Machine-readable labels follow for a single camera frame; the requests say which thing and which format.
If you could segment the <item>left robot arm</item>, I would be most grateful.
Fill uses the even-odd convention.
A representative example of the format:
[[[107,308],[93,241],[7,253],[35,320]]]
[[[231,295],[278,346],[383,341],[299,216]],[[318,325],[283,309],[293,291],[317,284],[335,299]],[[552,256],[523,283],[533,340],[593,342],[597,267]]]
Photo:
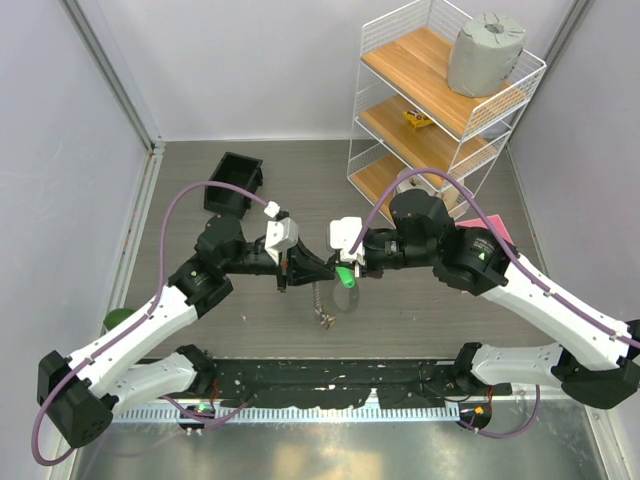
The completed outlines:
[[[146,366],[137,363],[230,295],[232,274],[271,276],[281,291],[335,277],[300,240],[287,214],[268,221],[265,235],[253,242],[245,240],[238,218],[214,215],[197,238],[194,255],[160,278],[142,308],[93,343],[68,355],[53,350],[39,361],[37,418],[50,420],[77,449],[101,436],[115,416],[151,399],[182,391],[194,398],[207,395],[214,375],[206,355],[193,345]]]

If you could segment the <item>green key tag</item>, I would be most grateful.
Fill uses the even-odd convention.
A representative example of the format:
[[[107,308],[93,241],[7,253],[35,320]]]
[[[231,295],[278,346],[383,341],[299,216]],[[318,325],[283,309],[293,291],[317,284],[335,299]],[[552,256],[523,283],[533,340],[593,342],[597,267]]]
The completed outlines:
[[[336,266],[335,267],[336,275],[338,276],[341,284],[347,288],[352,289],[356,286],[356,275],[354,271],[350,268],[344,266]]]

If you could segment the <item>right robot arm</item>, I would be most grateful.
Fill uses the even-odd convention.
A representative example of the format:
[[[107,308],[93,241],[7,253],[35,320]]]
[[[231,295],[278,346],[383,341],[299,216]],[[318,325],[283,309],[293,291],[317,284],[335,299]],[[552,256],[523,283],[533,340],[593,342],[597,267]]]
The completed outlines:
[[[611,409],[639,388],[639,324],[610,317],[538,270],[492,230],[455,224],[443,201],[407,190],[390,204],[393,228],[370,229],[349,242],[365,276],[429,267],[447,286],[500,305],[548,335],[538,347],[468,342],[452,367],[466,394],[498,384],[561,389],[572,399]]]

